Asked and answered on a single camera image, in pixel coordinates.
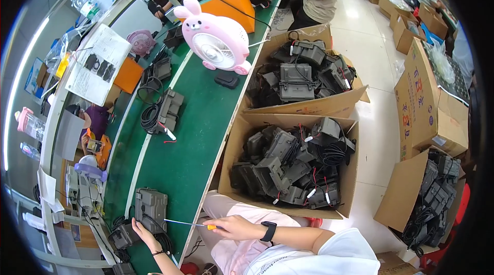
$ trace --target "bracelet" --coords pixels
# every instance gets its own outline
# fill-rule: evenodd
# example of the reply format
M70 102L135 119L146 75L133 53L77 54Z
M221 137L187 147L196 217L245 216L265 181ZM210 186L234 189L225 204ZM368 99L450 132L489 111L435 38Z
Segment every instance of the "bracelet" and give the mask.
M154 257L154 256L159 255L159 254L169 254L169 253L170 252L166 252L166 251L162 250L162 251L157 251L157 252L155 252L154 254L151 254L151 255Z

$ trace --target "purple shirt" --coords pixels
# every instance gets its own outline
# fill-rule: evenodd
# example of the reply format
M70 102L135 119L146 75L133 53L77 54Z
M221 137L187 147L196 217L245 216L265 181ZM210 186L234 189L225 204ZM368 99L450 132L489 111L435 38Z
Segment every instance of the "purple shirt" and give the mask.
M104 106L91 105L85 111L91 118L91 132L94 133L96 140L100 141L101 137L105 134L106 127L108 126L108 108ZM83 129L81 136L86 133L86 129Z

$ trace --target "smartwatch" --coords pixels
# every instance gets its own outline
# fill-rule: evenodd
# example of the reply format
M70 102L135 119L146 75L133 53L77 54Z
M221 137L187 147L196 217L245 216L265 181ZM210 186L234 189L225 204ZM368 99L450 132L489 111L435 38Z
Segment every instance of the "smartwatch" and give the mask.
M263 225L265 227L268 227L268 231L266 231L266 234L261 239L261 241L263 241L263 242L270 242L271 239L273 238L273 235L275 235L276 223L269 222L269 221L263 221L263 222L261 222L261 225Z

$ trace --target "screwdriver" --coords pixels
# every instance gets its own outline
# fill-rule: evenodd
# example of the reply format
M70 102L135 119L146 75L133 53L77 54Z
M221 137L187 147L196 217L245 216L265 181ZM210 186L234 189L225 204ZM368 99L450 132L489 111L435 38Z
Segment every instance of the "screwdriver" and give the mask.
M188 222L181 222L181 221L176 221L176 220L171 220L171 219L163 219L163 220L168 221L168 222L176 222L178 224L184 224L184 225L189 225L189 226L207 227L208 230L223 229L222 227L215 226L215 225L190 224Z

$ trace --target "instruction manual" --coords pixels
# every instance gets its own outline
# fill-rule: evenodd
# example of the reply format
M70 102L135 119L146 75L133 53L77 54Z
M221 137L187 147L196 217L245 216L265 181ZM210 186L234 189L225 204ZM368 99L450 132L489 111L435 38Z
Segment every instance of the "instruction manual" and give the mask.
M103 106L130 48L131 44L110 27L99 25L86 44L71 57L74 67L65 88Z

